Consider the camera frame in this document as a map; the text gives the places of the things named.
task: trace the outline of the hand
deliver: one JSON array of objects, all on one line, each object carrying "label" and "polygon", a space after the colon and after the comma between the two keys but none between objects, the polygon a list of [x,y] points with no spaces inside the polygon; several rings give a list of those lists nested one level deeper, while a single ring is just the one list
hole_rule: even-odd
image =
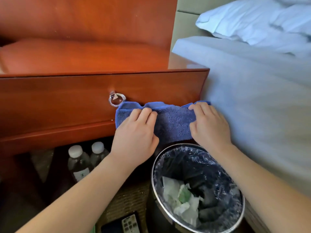
[{"label": "hand", "polygon": [[231,144],[229,125],[213,106],[197,102],[190,105],[189,109],[196,115],[196,121],[190,123],[190,131],[199,145],[211,152]]},{"label": "hand", "polygon": [[115,132],[111,154],[133,171],[154,153],[159,138],[153,133],[157,112],[134,109]]}]

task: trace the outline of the person's left hand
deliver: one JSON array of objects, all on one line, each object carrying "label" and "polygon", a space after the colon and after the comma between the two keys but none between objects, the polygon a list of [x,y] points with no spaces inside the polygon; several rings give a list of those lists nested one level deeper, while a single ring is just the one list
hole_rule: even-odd
[{"label": "person's left hand", "polygon": [[157,112],[134,109],[115,132],[111,154],[134,170],[154,153],[159,138],[153,133]]}]

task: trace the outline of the drawer knob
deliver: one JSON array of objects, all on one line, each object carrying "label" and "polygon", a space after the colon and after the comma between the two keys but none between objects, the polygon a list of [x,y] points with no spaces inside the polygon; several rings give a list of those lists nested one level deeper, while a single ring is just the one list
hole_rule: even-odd
[{"label": "drawer knob", "polygon": [[119,107],[119,105],[126,100],[125,95],[121,94],[121,93],[115,93],[114,91],[110,92],[109,95],[109,103],[113,106],[113,107]]}]

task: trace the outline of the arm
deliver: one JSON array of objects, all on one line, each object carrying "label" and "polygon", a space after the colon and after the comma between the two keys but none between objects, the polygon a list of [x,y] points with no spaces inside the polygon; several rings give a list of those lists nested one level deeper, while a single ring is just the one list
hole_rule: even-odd
[{"label": "arm", "polygon": [[131,172],[155,151],[157,113],[133,110],[116,130],[111,153],[17,233],[87,233]]},{"label": "arm", "polygon": [[231,176],[270,231],[309,232],[311,200],[239,151],[231,143],[227,121],[213,106],[199,102],[189,109],[196,114],[192,137]]}]

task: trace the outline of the forearm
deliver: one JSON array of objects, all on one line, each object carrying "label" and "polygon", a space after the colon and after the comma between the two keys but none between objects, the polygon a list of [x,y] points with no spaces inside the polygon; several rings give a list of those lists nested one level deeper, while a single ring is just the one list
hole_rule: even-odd
[{"label": "forearm", "polygon": [[308,197],[233,145],[210,153],[239,186],[271,232],[307,232],[311,229],[311,200]]},{"label": "forearm", "polygon": [[132,170],[108,155],[88,176],[39,213],[17,233],[87,233]]}]

